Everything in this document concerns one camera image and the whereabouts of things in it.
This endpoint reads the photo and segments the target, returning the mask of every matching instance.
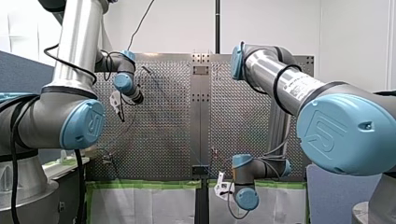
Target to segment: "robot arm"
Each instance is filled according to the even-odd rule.
[[[299,71],[298,66],[282,63],[279,52],[288,54],[281,48],[242,43],[233,50],[232,76],[250,86],[260,86],[286,113],[297,117],[297,136],[308,158],[340,175],[377,175],[394,169],[396,98],[345,82],[323,83]],[[251,162],[250,155],[233,157],[233,196],[248,211],[257,206],[257,194],[245,189],[246,199],[239,199],[244,195],[237,186],[247,182],[254,185],[253,179],[265,177],[258,175],[265,168]],[[287,168],[287,164],[276,166],[280,174]]]
[[[62,35],[52,81],[42,88],[39,98],[26,93],[0,94],[0,219],[5,223],[12,223],[11,207],[18,208],[21,223],[58,223],[58,185],[47,181],[37,149],[82,149],[96,143],[105,123],[105,108],[92,88],[93,72],[109,72],[104,62],[112,61],[110,71],[126,79],[120,84],[116,81],[116,89],[136,103],[143,101],[134,84],[131,52],[98,55],[100,21],[108,10],[107,0],[68,0],[65,8],[64,1],[40,3],[57,14]],[[17,184],[10,181],[14,145]],[[18,200],[12,205],[14,192],[10,189],[15,186]]]

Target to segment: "white paper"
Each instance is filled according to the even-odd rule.
[[[0,11],[0,36],[9,35],[8,15]]]
[[[11,52],[11,43],[8,36],[0,36],[0,51]]]
[[[11,52],[23,58],[38,61],[37,37],[11,37]]]

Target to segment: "pegboard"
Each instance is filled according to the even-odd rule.
[[[103,76],[97,74],[95,91],[106,107],[106,124],[98,149],[90,152],[88,180],[114,179],[117,175],[124,179],[192,179],[191,166],[197,164],[197,160],[211,164],[211,173],[217,174],[224,158],[247,152],[259,156],[264,152],[270,99],[252,91],[245,82],[231,79],[231,55],[210,55],[210,62],[205,62],[205,66],[209,66],[208,82],[193,78],[196,62],[192,60],[196,59],[191,56],[136,54],[135,78],[145,99],[142,105],[124,107],[124,123],[108,100],[115,90],[112,79],[104,81]],[[304,71],[312,75],[313,57],[296,58]],[[195,90],[198,86],[205,90],[208,99],[197,107]],[[201,111],[198,116],[196,108]],[[200,120],[208,120],[205,121],[208,125],[201,125]],[[309,161],[295,137],[295,119],[290,131],[291,180],[302,180]],[[200,142],[199,138],[208,139],[207,143]],[[217,157],[211,156],[213,150],[217,151]],[[104,160],[108,153],[114,155],[117,172]]]
[[[311,76],[314,72],[314,57],[296,56],[303,71]],[[271,98],[253,91],[244,81],[230,78],[230,56],[217,55],[212,61],[211,76],[211,122],[209,160],[211,173],[226,171],[231,177],[231,160],[235,154],[248,153],[255,157],[267,150]],[[305,166],[310,163],[303,153],[296,136],[296,118],[290,121],[290,138],[287,157],[291,174],[284,180],[303,181]]]
[[[117,176],[112,164],[103,160],[108,152],[114,155],[119,178],[191,178],[190,58],[190,54],[137,54],[135,80],[144,94],[144,103],[124,105],[124,123],[108,100],[115,90],[112,79],[98,77],[95,88],[106,106],[106,124],[87,168],[88,179]]]

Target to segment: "vertical metal pole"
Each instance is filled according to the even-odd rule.
[[[220,0],[216,0],[216,53],[220,54]]]

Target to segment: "gray surface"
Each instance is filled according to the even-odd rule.
[[[53,67],[0,51],[0,91],[40,93],[52,78]],[[38,152],[41,163],[60,157],[58,149]]]
[[[192,224],[194,189],[96,189],[94,224]]]
[[[307,167],[308,200],[312,224],[347,224],[352,208],[367,202],[381,175],[335,175],[312,164]]]

